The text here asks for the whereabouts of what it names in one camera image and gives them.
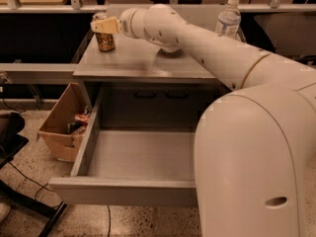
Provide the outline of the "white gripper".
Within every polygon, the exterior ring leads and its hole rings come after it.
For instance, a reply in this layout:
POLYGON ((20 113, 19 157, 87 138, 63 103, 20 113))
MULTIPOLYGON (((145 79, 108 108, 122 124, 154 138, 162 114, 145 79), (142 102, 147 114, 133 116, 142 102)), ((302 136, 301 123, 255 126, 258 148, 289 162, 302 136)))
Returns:
POLYGON ((120 15, 120 22, 116 17, 91 22, 94 33, 118 34, 122 33, 132 39, 147 39, 144 27, 144 18, 147 10, 144 8, 129 8, 120 15))

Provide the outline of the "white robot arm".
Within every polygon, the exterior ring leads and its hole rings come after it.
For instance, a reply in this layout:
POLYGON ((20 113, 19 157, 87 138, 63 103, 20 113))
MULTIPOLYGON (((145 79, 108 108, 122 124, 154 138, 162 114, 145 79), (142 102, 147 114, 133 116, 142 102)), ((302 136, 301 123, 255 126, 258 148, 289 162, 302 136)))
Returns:
POLYGON ((202 114, 195 178, 203 237, 305 237, 304 173, 316 153, 316 70, 221 36, 168 5, 94 21, 180 48, 230 90, 202 114))

